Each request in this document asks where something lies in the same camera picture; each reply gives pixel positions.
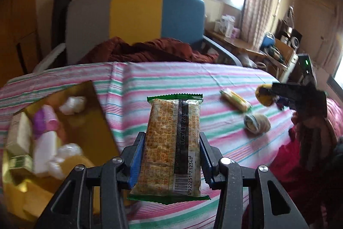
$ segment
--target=pink striped fabric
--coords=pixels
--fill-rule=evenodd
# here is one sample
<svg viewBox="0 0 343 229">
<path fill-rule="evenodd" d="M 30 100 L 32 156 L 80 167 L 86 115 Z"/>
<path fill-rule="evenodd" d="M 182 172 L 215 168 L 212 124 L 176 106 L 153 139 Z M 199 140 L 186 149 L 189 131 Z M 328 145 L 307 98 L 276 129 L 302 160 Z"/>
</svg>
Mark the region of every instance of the pink striped fabric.
<svg viewBox="0 0 343 229">
<path fill-rule="evenodd" d="M 0 143 L 6 138 L 11 116 L 25 105 L 68 85 L 92 80 L 109 127 L 120 149 L 131 144 L 139 131 L 146 131 L 150 113 L 147 96 L 202 93 L 200 128 L 211 145 L 239 164 L 269 164 L 278 148 L 289 141 L 291 111 L 263 107 L 255 98 L 258 85 L 276 79 L 266 72 L 228 65 L 196 63 L 104 63 L 78 65 L 11 80 L 0 91 Z M 243 114 L 220 99 L 219 90 L 229 87 L 271 122 L 271 130 L 254 136 L 244 130 Z M 202 178 L 202 193 L 211 200 L 172 205 L 141 202 L 129 214 L 130 228 L 212 228 L 219 191 L 212 191 Z M 248 192 L 244 191 L 245 204 Z"/>
</svg>

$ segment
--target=blue gripper pad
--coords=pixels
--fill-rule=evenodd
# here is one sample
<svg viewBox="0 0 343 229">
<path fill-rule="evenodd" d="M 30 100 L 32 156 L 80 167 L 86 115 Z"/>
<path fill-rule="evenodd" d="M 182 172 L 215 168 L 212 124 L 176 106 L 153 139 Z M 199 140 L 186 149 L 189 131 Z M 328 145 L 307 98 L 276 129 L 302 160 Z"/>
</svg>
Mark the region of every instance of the blue gripper pad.
<svg viewBox="0 0 343 229">
<path fill-rule="evenodd" d="M 137 150 L 136 153 L 133 157 L 132 163 L 131 163 L 131 168 L 130 168 L 130 179 L 128 181 L 128 185 L 131 188 L 134 187 L 134 185 L 137 183 L 138 181 L 138 176 L 139 176 L 139 172 L 141 170 L 141 162 L 142 162 L 142 156 L 143 156 L 143 148 L 144 148 L 144 140 L 145 140 L 145 133 L 144 136 L 142 137 L 141 141 L 139 141 L 137 144 Z"/>
</svg>

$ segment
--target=snack packet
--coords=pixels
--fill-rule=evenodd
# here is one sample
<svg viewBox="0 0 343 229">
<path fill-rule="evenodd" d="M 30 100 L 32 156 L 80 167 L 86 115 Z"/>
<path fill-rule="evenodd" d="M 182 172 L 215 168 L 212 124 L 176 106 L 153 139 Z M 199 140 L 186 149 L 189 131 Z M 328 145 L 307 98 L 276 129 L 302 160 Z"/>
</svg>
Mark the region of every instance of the snack packet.
<svg viewBox="0 0 343 229">
<path fill-rule="evenodd" d="M 202 94 L 148 97 L 152 105 L 138 181 L 128 199 L 172 204 L 205 200 L 200 185 Z"/>
<path fill-rule="evenodd" d="M 247 112 L 251 109 L 251 104 L 246 101 L 243 97 L 239 96 L 237 93 L 229 88 L 220 90 L 222 97 L 234 105 L 237 109 L 242 112 Z"/>
</svg>

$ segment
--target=screw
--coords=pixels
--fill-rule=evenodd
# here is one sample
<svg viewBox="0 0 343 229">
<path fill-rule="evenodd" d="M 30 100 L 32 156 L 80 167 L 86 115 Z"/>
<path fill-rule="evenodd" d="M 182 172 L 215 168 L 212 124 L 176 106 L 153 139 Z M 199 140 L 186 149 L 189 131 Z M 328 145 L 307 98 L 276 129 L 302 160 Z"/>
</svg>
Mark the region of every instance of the screw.
<svg viewBox="0 0 343 229">
<path fill-rule="evenodd" d="M 82 171 L 84 168 L 85 168 L 85 166 L 83 166 L 82 164 L 79 164 L 79 165 L 76 165 L 74 167 L 74 170 L 75 171 Z"/>
<path fill-rule="evenodd" d="M 220 159 L 220 162 L 224 165 L 229 165 L 230 163 L 232 163 L 232 160 L 228 157 L 223 157 Z"/>
<path fill-rule="evenodd" d="M 267 172 L 268 171 L 268 167 L 266 165 L 260 165 L 260 166 L 258 166 L 258 169 L 261 172 Z"/>
<path fill-rule="evenodd" d="M 122 159 L 121 157 L 117 156 L 117 157 L 115 157 L 115 158 L 112 159 L 112 162 L 113 162 L 114 164 L 119 164 L 119 163 L 122 163 L 122 162 L 123 162 L 123 159 Z"/>
</svg>

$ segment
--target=brown cloth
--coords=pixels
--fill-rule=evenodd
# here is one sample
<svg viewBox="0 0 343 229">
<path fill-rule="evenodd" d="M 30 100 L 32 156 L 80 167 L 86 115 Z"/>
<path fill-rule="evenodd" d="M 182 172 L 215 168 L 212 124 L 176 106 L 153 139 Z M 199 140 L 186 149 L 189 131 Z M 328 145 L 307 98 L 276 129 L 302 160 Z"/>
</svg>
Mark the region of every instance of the brown cloth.
<svg viewBox="0 0 343 229">
<path fill-rule="evenodd" d="M 154 62 L 186 61 L 214 63 L 217 54 L 202 55 L 186 43 L 173 38 L 161 38 L 130 46 L 119 37 L 113 37 L 94 47 L 79 63 L 96 62 Z"/>
</svg>

